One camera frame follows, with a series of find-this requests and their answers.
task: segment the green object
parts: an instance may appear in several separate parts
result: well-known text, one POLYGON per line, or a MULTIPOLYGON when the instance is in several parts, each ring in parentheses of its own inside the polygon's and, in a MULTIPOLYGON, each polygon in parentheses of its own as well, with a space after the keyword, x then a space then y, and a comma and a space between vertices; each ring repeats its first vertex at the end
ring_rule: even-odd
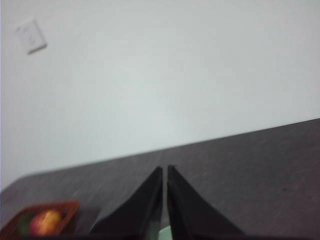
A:
POLYGON ((29 235, 29 225, 33 217, 32 214, 25 214, 19 218, 17 229, 20 236, 29 235))
POLYGON ((172 240, 171 227, 167 226, 159 231, 158 240, 172 240))

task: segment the dark table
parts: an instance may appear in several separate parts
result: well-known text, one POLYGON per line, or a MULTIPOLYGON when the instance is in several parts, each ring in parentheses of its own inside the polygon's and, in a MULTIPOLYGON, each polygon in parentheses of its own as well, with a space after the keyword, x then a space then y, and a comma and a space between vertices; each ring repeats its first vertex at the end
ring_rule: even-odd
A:
POLYGON ((248 234, 320 239, 320 118, 23 177, 1 193, 1 225, 25 206, 77 199, 87 233, 168 164, 248 234))

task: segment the white wall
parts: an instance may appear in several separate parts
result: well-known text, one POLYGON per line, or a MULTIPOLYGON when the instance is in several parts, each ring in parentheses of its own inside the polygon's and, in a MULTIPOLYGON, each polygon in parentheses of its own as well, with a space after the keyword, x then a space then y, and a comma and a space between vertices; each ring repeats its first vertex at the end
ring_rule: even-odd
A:
POLYGON ((319 0, 1 3, 2 188, 320 117, 319 0), (26 55, 32 17, 48 47, 26 55))

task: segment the apple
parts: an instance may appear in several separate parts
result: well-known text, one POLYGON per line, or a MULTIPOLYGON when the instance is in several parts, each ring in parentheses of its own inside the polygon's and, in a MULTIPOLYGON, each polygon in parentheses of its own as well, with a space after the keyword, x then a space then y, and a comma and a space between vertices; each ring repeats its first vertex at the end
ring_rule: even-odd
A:
POLYGON ((61 213, 56 210, 40 212, 31 220, 29 233, 34 236, 52 235, 61 221, 61 213))

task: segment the brown basket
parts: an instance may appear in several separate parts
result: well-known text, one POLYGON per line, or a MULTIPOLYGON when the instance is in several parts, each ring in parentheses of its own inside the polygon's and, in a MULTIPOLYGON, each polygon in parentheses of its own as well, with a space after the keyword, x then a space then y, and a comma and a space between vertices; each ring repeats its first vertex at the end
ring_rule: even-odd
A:
POLYGON ((31 205, 18 212, 11 220, 3 226, 0 231, 1 240, 12 240, 19 237, 17 225, 20 217, 24 214, 38 214, 45 210, 57 210, 62 214, 62 222, 57 226, 53 235, 72 234, 75 231, 75 214, 79 203, 75 200, 57 201, 31 205))

